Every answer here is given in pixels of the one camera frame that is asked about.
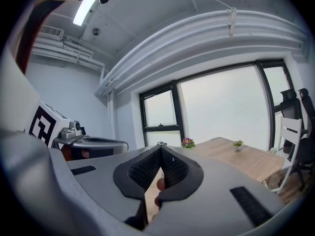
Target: ceiling light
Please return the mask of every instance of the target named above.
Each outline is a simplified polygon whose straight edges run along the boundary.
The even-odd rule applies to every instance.
[[[75,15],[75,18],[73,20],[73,23],[76,25],[81,26],[83,23],[83,20],[85,19],[88,11],[90,10],[90,8],[92,7],[93,3],[95,2],[95,0],[83,0],[78,11],[77,14]]]

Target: black window frame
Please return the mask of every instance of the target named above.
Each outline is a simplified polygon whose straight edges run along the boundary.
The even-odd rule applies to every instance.
[[[147,118],[146,118],[146,109],[144,101],[149,99],[153,96],[159,95],[161,93],[171,91],[173,104],[174,104],[174,111],[176,117],[176,124],[175,125],[162,125],[162,126],[155,126],[155,127],[148,127],[147,125]],[[151,89],[144,93],[140,94],[140,109],[141,109],[141,121],[142,121],[142,130],[143,130],[143,138],[145,146],[148,146],[148,138],[147,132],[159,132],[159,131],[179,131],[181,136],[181,141],[185,137],[184,132],[184,124],[183,124],[183,117],[182,117],[182,110],[181,104],[178,96],[177,91],[177,81],[173,80],[170,83],[164,84],[157,88]]]
[[[149,91],[146,91],[144,93],[139,94],[140,96],[140,110],[141,110],[141,120],[142,120],[142,129],[143,129],[143,137],[144,137],[144,143],[145,146],[148,146],[148,140],[147,140],[147,132],[153,132],[153,131],[180,131],[181,140],[185,137],[185,131],[184,131],[184,124],[183,124],[183,117],[182,117],[182,110],[181,110],[181,104],[179,100],[179,95],[177,91],[177,84],[183,81],[195,79],[201,76],[209,75],[212,73],[227,71],[230,69],[237,69],[245,66],[255,65],[258,68],[260,79],[263,82],[263,86],[266,92],[267,96],[267,104],[268,104],[268,111],[270,116],[270,140],[269,140],[269,149],[271,149],[274,146],[275,143],[275,133],[276,133],[276,122],[275,122],[275,113],[281,111],[280,106],[274,106],[274,101],[270,89],[270,85],[267,79],[267,76],[265,74],[264,69],[266,68],[272,68],[272,67],[283,67],[284,74],[286,75],[286,79],[289,83],[290,89],[294,89],[293,82],[290,76],[290,73],[287,69],[287,66],[283,59],[268,59],[268,60],[255,60],[255,61],[249,61],[249,62],[243,62],[243,63],[237,63],[232,65],[226,65],[222,67],[217,67],[213,69],[209,69],[206,71],[202,71],[199,73],[195,73],[189,76],[185,76],[183,78],[172,80],[169,83],[166,83],[162,86],[159,86],[157,88],[153,88]],[[176,116],[176,125],[167,125],[167,126],[157,126],[157,127],[148,127],[146,123],[146,112],[145,112],[145,105],[144,100],[148,99],[150,97],[153,97],[155,95],[158,95],[160,93],[166,92],[166,91],[172,91],[173,96],[173,102],[174,102],[174,110],[175,110],[175,116]]]

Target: vent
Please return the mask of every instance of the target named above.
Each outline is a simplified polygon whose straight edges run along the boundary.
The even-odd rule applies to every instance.
[[[39,37],[50,38],[53,40],[61,40],[63,38],[64,30],[51,27],[51,26],[42,26],[40,32],[38,33]]]

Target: white ceiling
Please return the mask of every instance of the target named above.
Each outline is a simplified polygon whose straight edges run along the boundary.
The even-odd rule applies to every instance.
[[[115,58],[102,61],[112,66],[139,42],[175,21],[197,13],[227,9],[215,0],[194,1],[196,7],[193,0],[110,0],[106,4],[95,2],[83,25],[77,26],[72,21],[80,2],[73,0],[56,9],[45,24],[64,29],[66,34],[81,38],[110,53]],[[288,0],[220,1],[237,9],[279,15],[291,22],[298,17],[296,9]],[[95,27],[101,30],[98,36],[92,35]]]

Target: window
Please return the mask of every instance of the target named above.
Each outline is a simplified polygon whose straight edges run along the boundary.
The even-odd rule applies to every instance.
[[[140,94],[140,103],[145,146],[161,141],[181,146],[184,129],[176,83]]]
[[[294,88],[283,60],[228,65],[174,80],[140,94],[145,145],[180,146],[186,132],[196,144],[221,136],[269,150],[278,145],[281,92],[288,89]]]

